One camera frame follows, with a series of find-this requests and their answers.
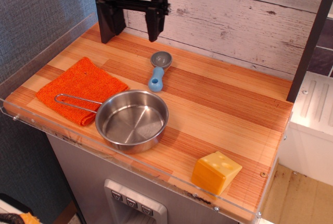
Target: stainless steel pan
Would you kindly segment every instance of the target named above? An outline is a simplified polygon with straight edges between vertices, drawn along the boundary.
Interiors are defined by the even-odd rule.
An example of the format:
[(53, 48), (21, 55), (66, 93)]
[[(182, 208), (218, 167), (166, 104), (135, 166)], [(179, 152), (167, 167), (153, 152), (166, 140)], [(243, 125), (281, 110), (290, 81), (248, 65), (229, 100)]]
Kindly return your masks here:
[[(98, 111), (59, 100), (61, 96), (101, 104)], [(115, 148), (125, 153), (138, 153), (155, 146), (161, 139), (169, 118), (168, 107), (155, 94), (142, 90), (120, 92), (104, 103), (59, 94), (55, 101), (96, 113), (97, 131)]]

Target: wooden countertop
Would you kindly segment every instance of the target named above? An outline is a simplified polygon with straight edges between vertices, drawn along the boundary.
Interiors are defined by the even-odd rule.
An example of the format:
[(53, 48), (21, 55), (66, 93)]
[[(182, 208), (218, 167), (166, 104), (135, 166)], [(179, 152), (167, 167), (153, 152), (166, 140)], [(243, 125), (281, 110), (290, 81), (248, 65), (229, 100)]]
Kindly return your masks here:
[[(157, 51), (173, 56), (163, 77), (163, 90), (158, 93), (170, 116), (161, 142), (143, 153), (125, 156), (114, 152), (107, 148), (110, 145), (94, 123), (75, 125), (35, 97), (42, 86), (84, 56), (131, 89), (149, 91), (147, 83), (153, 70), (150, 56)], [(270, 173), (291, 113), (292, 103), (286, 101), (290, 86), (290, 81), (126, 33), (102, 44), (96, 24), (7, 97), (7, 102), (21, 109), (10, 103), (5, 108), (46, 132), (61, 133), (64, 139), (103, 158), (129, 164), (147, 178), (153, 176), (183, 190), (187, 197), (219, 206), (221, 212), (247, 222), (253, 218), (250, 212), (258, 211), (268, 179), (260, 174)], [(221, 198), (190, 182), (196, 160), (215, 151), (243, 166)]]

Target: control panel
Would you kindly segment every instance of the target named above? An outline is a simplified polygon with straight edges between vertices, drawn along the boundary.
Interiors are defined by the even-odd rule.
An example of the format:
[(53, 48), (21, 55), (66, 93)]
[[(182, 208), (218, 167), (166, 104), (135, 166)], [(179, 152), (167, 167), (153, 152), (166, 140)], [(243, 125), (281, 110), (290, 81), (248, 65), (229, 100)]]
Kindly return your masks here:
[(105, 180), (104, 190), (114, 223), (134, 223), (135, 219), (142, 224), (168, 223), (168, 211), (162, 204), (110, 179)]

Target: blue handle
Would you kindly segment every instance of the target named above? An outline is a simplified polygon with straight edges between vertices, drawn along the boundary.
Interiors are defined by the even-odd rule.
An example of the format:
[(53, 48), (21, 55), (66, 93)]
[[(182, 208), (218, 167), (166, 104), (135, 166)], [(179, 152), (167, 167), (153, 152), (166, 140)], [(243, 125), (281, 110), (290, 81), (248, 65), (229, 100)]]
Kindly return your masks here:
[(162, 77), (164, 75), (164, 70), (161, 67), (156, 67), (152, 71), (152, 77), (148, 82), (148, 87), (153, 92), (159, 92), (163, 88)]

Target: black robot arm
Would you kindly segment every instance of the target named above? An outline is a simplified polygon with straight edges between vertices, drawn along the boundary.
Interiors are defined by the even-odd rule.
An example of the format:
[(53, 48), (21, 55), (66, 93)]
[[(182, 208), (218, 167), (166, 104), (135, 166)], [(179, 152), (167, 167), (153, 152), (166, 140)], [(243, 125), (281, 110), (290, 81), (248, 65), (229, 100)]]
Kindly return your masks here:
[(96, 0), (101, 41), (107, 43), (126, 27), (123, 9), (146, 13), (149, 40), (155, 41), (163, 31), (168, 0)]

